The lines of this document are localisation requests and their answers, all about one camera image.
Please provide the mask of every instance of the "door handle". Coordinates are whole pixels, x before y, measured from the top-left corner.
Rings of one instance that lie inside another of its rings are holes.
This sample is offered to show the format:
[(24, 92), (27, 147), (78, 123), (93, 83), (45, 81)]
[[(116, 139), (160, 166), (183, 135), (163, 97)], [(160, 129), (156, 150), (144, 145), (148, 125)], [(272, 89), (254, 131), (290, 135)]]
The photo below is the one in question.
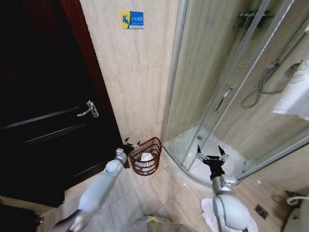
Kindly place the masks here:
[(227, 95), (228, 95), (233, 89), (234, 89), (234, 87), (230, 87), (230, 88), (228, 88), (228, 90), (225, 92), (225, 94), (223, 95), (223, 97), (222, 97), (222, 99), (221, 99), (221, 101), (220, 101), (220, 103), (219, 103), (219, 105), (218, 105), (218, 107), (217, 107), (217, 109), (216, 109), (216, 111), (215, 111), (216, 114), (218, 114), (218, 113), (220, 112), (220, 106), (221, 106), (221, 104), (222, 104), (224, 98), (226, 98)]
[(94, 103), (89, 100), (86, 104), (88, 105), (89, 109), (86, 110), (85, 112), (82, 112), (82, 113), (78, 114), (77, 116), (81, 117), (81, 116), (84, 116), (85, 114), (88, 114), (89, 112), (91, 112), (93, 117), (98, 117), (98, 111), (97, 111), (96, 106), (94, 105)]

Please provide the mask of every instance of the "blue sign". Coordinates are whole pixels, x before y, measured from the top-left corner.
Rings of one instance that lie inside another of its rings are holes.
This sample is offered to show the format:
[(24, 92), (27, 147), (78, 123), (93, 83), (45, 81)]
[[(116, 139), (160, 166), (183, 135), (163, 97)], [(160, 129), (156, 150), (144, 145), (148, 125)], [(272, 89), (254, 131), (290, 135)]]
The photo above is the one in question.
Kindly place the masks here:
[(144, 28), (144, 13), (137, 11), (120, 11), (121, 27), (123, 29)]

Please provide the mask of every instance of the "white cloth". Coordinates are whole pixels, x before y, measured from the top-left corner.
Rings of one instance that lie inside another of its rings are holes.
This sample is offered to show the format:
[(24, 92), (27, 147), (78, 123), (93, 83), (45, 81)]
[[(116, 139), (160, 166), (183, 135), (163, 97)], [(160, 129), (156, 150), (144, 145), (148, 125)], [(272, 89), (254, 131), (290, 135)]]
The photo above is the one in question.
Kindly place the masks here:
[(309, 55), (299, 65), (275, 105), (276, 114), (298, 115), (309, 120)]
[[(201, 202), (202, 216), (212, 232), (219, 232), (217, 218), (213, 212), (212, 198), (204, 198)], [(248, 232), (258, 232), (256, 222), (253, 218), (248, 223)], [(228, 228), (230, 232), (241, 232)]]
[[(154, 157), (152, 156), (151, 153), (147, 153), (147, 152), (144, 152), (142, 155), (141, 155), (141, 158), (140, 160), (141, 161), (150, 161), (152, 160)], [(143, 172), (146, 172), (146, 171), (150, 171), (149, 168), (147, 167), (150, 167), (152, 165), (154, 165), (154, 161), (151, 161), (149, 163), (141, 163), (141, 162), (136, 162), (137, 166), (140, 167), (140, 169), (142, 169)]]

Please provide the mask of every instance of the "shower enclosure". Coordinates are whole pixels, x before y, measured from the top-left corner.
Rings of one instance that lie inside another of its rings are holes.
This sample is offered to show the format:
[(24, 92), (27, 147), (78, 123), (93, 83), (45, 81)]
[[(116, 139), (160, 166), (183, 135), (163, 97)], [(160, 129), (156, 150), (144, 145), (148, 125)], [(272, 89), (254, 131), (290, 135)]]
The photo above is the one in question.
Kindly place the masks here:
[(238, 180), (309, 142), (309, 122), (272, 112), (309, 53), (307, 0), (181, 0), (166, 101), (163, 149), (210, 186), (197, 159), (229, 155)]

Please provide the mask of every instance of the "door panel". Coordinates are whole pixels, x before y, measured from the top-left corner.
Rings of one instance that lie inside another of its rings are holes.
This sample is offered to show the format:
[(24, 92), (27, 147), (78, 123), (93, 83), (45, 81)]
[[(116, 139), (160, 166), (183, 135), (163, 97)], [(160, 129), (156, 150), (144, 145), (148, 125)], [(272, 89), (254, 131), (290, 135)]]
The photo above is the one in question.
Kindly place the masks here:
[[(79, 1), (0, 3), (0, 195), (59, 206), (122, 145)], [(99, 117), (77, 114), (94, 102)]]

